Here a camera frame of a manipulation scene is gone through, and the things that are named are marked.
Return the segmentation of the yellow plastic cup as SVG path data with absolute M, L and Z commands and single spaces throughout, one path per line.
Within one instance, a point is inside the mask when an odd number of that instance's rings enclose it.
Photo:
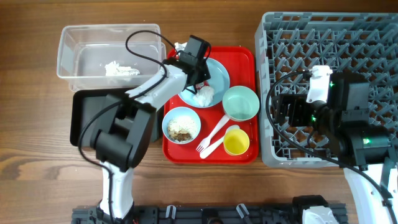
M 242 129 L 233 129 L 225 134 L 223 145 L 227 154 L 240 156 L 248 150 L 250 139 Z

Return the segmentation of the rice and food scraps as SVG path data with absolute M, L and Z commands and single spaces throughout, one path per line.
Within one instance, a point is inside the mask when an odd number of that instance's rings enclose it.
M 198 134 L 198 125 L 190 116 L 177 116 L 167 124 L 167 134 L 173 142 L 186 143 Z

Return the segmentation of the light blue small bowl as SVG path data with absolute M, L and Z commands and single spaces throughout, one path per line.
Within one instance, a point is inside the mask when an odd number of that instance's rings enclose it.
M 190 108 L 176 107 L 167 112 L 162 121 L 164 136 L 175 144 L 194 141 L 201 130 L 199 115 Z

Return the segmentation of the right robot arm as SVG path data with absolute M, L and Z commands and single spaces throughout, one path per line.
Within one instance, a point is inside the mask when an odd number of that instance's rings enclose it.
M 369 123 L 369 82 L 358 73 L 302 71 L 306 95 L 266 96 L 266 115 L 290 145 L 343 169 L 360 223 L 397 223 L 397 149 L 384 126 Z M 276 126 L 310 126 L 325 135 L 335 159 L 299 146 Z

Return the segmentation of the white napkin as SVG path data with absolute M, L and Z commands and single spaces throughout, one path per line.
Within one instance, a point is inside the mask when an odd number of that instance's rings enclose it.
M 138 69 L 120 66 L 116 61 L 113 61 L 104 67 L 107 77 L 135 76 L 140 74 Z
M 197 94 L 194 95 L 193 100 L 201 107 L 206 107 L 213 101 L 215 90 L 211 86 L 203 86 L 198 90 Z

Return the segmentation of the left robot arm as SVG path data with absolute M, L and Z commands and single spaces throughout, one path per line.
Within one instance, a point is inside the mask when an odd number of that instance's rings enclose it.
M 104 195 L 96 209 L 102 223 L 131 223 L 134 168 L 143 159 L 157 111 L 184 89 L 210 78 L 206 60 L 209 42 L 190 36 L 183 50 L 160 62 L 158 72 L 141 86 L 121 96 L 107 95 L 89 121 L 90 146 L 104 174 Z

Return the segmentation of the red sauce packet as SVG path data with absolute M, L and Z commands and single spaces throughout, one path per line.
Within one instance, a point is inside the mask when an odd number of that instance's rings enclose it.
M 199 89 L 203 88 L 205 85 L 206 85 L 206 82 L 202 82 L 202 83 L 196 84 L 196 85 L 195 85 L 195 88 L 196 88 L 197 90 L 199 90 Z

